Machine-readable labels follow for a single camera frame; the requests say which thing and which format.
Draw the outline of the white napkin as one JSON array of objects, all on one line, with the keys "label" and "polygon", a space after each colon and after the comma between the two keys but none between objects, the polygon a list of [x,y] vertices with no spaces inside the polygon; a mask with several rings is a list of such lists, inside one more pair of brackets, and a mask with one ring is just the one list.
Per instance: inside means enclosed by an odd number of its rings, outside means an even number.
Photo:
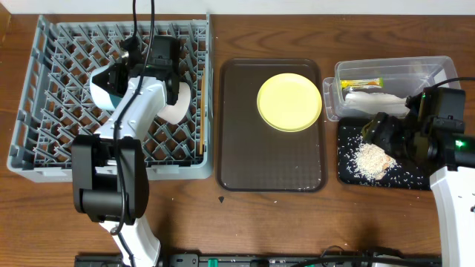
[{"label": "white napkin", "polygon": [[364,91],[349,92],[344,103],[351,108],[376,115],[385,112],[393,116],[405,116],[409,109],[405,106],[406,99],[388,93],[367,93]]}]

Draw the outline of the green orange snack wrapper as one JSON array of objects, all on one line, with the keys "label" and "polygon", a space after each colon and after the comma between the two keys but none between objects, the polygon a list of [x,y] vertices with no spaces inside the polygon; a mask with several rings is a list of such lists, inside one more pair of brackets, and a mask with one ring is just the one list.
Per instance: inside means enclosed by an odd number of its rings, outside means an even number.
[{"label": "green orange snack wrapper", "polygon": [[341,80],[340,86],[342,90],[382,88],[384,81],[383,78]]}]

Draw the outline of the pink white bowl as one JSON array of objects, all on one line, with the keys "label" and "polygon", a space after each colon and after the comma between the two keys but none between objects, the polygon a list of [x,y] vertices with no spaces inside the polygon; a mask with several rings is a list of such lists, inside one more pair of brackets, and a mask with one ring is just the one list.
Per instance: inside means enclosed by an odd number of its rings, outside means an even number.
[{"label": "pink white bowl", "polygon": [[177,102],[166,105],[157,115],[168,123],[178,124],[185,116],[191,102],[191,89],[185,82],[181,82]]}]

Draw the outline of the wooden chopstick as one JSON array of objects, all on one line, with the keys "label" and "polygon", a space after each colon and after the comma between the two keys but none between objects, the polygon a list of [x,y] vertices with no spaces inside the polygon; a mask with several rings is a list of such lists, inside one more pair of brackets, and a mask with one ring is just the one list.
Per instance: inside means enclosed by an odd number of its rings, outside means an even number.
[{"label": "wooden chopstick", "polygon": [[206,141],[206,93],[207,93],[207,81],[206,81],[206,69],[203,70],[203,75],[201,79],[201,123],[200,123],[200,153],[203,154],[205,151],[205,141]]},{"label": "wooden chopstick", "polygon": [[201,79],[201,97],[200,97],[200,144],[199,144],[199,153],[203,155],[203,146],[204,146],[204,139],[205,139],[205,130],[204,130],[204,122],[205,122],[205,96],[206,96],[206,74],[203,71],[202,79]]}]

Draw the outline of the yellow round plate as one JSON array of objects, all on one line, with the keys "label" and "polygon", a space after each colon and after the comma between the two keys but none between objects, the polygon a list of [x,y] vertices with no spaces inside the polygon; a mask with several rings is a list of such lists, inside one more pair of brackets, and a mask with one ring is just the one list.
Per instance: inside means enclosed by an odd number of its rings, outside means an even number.
[{"label": "yellow round plate", "polygon": [[283,132],[299,132],[317,122],[322,112],[318,87],[297,73],[279,73],[259,88],[256,105],[262,120]]}]

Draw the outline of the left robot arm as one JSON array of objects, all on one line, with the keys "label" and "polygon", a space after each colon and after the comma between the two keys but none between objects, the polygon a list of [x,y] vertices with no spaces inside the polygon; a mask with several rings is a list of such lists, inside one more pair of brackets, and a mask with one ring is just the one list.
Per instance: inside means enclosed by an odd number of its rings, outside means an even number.
[{"label": "left robot arm", "polygon": [[89,88],[94,104],[111,117],[71,147],[73,203],[113,237],[124,266],[155,266],[160,241],[145,210],[149,182],[142,141],[155,117],[177,124],[186,115],[191,89],[179,75],[180,43],[154,36],[146,53],[138,38],[121,44],[118,62],[94,70]]}]

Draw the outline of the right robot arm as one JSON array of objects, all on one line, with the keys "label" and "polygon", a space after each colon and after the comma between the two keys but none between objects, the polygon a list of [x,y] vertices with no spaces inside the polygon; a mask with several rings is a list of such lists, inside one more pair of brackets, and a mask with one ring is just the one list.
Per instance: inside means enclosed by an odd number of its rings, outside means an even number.
[{"label": "right robot arm", "polygon": [[465,92],[432,86],[407,98],[404,119],[380,112],[363,140],[407,159],[430,180],[444,266],[474,265],[474,138],[463,121]]}]

